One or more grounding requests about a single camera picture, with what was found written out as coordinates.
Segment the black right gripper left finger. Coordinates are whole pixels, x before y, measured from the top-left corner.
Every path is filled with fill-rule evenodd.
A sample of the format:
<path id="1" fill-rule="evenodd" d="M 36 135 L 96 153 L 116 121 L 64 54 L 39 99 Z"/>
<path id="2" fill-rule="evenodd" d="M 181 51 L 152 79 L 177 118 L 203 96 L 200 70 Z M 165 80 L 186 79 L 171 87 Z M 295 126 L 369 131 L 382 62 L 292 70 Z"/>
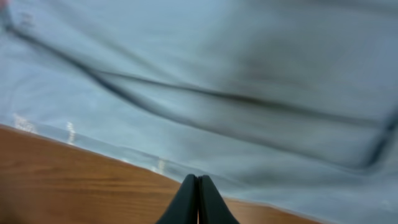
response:
<path id="1" fill-rule="evenodd" d="M 197 224 L 197 178 L 188 174 L 156 224 Z"/>

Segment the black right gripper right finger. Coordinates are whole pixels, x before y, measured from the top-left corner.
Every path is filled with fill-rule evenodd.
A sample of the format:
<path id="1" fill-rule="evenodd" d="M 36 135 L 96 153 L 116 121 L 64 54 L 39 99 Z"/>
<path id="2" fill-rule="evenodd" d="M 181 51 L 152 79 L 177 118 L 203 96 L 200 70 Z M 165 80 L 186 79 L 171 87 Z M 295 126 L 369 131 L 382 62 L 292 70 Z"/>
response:
<path id="1" fill-rule="evenodd" d="M 239 224 L 208 175 L 198 178 L 199 224 Z"/>

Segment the light blue printed t-shirt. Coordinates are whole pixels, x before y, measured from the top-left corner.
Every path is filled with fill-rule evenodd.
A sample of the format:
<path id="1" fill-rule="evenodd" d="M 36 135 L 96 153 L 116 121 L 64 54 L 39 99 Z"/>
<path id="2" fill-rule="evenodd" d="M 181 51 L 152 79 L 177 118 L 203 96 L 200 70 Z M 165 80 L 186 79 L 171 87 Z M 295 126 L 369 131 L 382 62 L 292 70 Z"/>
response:
<path id="1" fill-rule="evenodd" d="M 2 1 L 1 123 L 322 221 L 396 223 L 397 1 Z"/>

